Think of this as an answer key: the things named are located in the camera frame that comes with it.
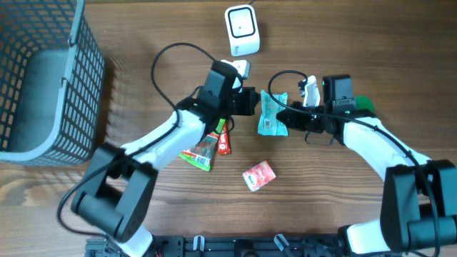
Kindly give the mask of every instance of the gray plastic basket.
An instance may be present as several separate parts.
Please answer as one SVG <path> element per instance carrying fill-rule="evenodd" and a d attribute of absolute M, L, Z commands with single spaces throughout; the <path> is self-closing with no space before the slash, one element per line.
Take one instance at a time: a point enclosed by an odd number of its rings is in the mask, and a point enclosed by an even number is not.
<path fill-rule="evenodd" d="M 1 0 L 0 161 L 90 157 L 105 62 L 83 13 L 84 0 Z"/>

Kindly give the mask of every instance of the black bracket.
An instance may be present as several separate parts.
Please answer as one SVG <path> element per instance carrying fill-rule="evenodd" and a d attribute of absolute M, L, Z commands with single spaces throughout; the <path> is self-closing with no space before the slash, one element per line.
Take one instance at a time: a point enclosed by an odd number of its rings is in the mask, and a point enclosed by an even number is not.
<path fill-rule="evenodd" d="M 457 242 L 457 168 L 448 160 L 429 161 L 423 168 L 431 180 L 438 209 L 440 245 Z M 424 192 L 414 167 L 388 168 L 381 206 L 381 230 L 388 247 L 395 252 L 430 248 L 435 229 L 429 203 L 419 204 Z"/>
<path fill-rule="evenodd" d="M 124 151 L 104 143 L 95 150 L 84 177 L 112 161 Z M 101 172 L 86 182 L 71 203 L 71 210 L 119 242 L 128 241 L 143 223 L 158 172 L 149 163 L 125 161 L 121 166 Z M 122 176 L 128 181 L 124 192 L 106 183 L 107 177 Z"/>

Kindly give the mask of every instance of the red candy box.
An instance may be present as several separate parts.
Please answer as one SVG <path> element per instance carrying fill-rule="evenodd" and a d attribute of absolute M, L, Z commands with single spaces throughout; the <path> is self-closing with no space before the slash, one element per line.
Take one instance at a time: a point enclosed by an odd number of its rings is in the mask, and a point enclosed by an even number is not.
<path fill-rule="evenodd" d="M 243 178 L 251 191 L 257 191 L 276 177 L 266 161 L 255 165 L 243 173 Z"/>

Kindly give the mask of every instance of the wood grain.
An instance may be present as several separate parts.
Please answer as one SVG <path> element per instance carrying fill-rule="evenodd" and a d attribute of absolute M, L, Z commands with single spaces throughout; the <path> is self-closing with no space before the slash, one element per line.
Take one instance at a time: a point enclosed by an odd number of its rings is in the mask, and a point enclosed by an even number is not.
<path fill-rule="evenodd" d="M 133 141 L 171 115 L 155 92 L 150 66 L 168 44 L 186 41 L 232 60 L 224 22 L 227 1 L 87 4 L 86 17 L 107 62 L 97 142 Z M 266 89 L 276 72 L 317 78 L 350 74 L 383 124 L 431 158 L 457 163 L 457 4 L 452 1 L 258 1 L 261 51 L 247 86 Z M 194 49 L 167 51 L 159 86 L 174 102 L 206 78 L 210 61 Z M 297 76 L 275 81 L 299 100 Z M 156 235 L 207 236 L 335 232 L 378 218 L 383 184 L 356 153 L 309 146 L 304 134 L 263 137 L 253 117 L 235 117 L 233 154 L 216 156 L 210 173 L 176 159 L 161 172 L 146 227 Z M 251 193 L 241 174 L 267 160 L 277 179 Z M 87 165 L 73 168 L 0 164 L 0 255 L 82 256 L 84 237 L 55 222 L 59 199 Z M 74 227 L 88 228 L 67 210 Z M 457 256 L 447 247 L 442 256 Z"/>

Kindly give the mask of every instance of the metal clamp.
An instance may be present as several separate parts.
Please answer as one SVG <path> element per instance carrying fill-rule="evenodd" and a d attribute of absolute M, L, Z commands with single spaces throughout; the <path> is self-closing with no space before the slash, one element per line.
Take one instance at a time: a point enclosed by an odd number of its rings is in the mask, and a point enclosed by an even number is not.
<path fill-rule="evenodd" d="M 284 253 L 285 256 L 295 257 L 294 254 L 292 253 L 291 249 L 289 248 L 290 244 L 288 243 L 286 238 L 283 236 L 283 234 L 278 234 L 278 235 L 274 236 L 273 241 L 276 244 L 276 246 L 278 246 L 279 250 Z"/>
<path fill-rule="evenodd" d="M 200 256 L 203 255 L 205 251 L 205 238 L 203 236 L 194 237 L 194 251 L 199 251 Z"/>

